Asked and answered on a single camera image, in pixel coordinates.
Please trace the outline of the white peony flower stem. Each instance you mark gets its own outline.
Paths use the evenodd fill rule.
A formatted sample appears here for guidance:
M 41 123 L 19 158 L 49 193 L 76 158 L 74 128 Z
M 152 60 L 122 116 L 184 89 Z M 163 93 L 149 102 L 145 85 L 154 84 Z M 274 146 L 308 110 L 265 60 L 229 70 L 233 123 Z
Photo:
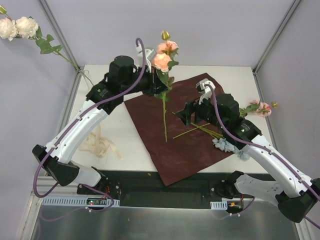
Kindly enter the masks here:
M 14 20 L 8 15 L 7 9 L 3 5 L 0 6 L 0 38 L 10 42 L 14 39 L 28 39 L 34 41 L 40 49 L 40 54 L 54 54 L 63 58 L 70 64 L 66 56 L 62 54 L 62 45 L 52 45 L 55 38 L 51 34 L 43 35 L 41 27 L 33 17 L 22 16 L 19 19 Z M 76 72 L 83 77 L 83 70 L 81 68 Z

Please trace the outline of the peach rose flower stem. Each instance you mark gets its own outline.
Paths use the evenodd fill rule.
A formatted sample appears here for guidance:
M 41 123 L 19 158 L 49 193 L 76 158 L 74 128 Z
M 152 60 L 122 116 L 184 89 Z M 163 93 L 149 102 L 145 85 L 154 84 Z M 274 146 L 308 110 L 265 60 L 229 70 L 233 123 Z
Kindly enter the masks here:
M 168 93 L 173 89 L 173 83 L 175 78 L 170 76 L 170 71 L 173 67 L 179 64 L 174 58 L 178 55 L 179 46 L 175 41 L 171 40 L 171 35 L 168 31 L 163 30 L 161 32 L 162 43 L 157 47 L 156 56 L 152 60 L 152 67 L 155 68 L 156 74 L 160 81 L 167 87 L 167 90 L 156 95 L 158 99 L 162 101 L 162 116 L 164 126 L 164 139 L 168 141 L 166 114 L 167 114 L 167 102 L 169 101 Z

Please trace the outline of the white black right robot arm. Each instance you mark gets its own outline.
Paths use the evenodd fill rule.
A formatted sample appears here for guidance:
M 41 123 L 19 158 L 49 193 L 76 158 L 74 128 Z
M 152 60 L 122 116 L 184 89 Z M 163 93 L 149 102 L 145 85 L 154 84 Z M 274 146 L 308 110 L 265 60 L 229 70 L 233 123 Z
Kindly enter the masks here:
M 295 223 L 300 223 L 320 200 L 320 180 L 302 173 L 274 149 L 257 126 L 240 116 L 239 104 L 231 94 L 218 95 L 216 104 L 199 97 L 186 102 L 175 115 L 186 126 L 205 121 L 218 127 L 228 143 L 253 158 L 273 178 L 259 180 L 236 170 L 215 186 L 217 195 L 232 199 L 243 194 L 262 199 Z

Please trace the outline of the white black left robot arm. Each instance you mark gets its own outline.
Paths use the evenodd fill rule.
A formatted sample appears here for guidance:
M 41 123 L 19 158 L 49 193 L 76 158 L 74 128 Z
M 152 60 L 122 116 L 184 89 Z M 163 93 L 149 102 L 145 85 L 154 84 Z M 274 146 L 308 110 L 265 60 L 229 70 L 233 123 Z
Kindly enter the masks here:
M 151 65 L 154 57 L 150 49 L 146 50 L 146 56 L 139 53 L 139 67 L 129 56 L 115 57 L 104 78 L 88 92 L 71 122 L 46 145 L 37 144 L 32 149 L 37 161 L 59 185 L 85 184 L 96 195 L 105 191 L 102 173 L 94 167 L 77 165 L 72 157 L 89 133 L 123 103 L 125 95 L 141 92 L 156 96 L 168 89 Z

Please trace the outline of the cream ribbon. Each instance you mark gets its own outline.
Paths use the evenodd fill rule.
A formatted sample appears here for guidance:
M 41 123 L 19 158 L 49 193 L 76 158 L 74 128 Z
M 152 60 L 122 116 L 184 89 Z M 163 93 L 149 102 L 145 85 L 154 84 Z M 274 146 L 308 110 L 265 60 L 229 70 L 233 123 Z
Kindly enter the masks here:
M 99 159 L 106 156 L 108 151 L 111 151 L 118 160 L 122 160 L 123 157 L 118 150 L 117 146 L 108 138 L 102 136 L 101 125 L 98 124 L 83 140 L 78 147 L 79 151 L 90 152 Z

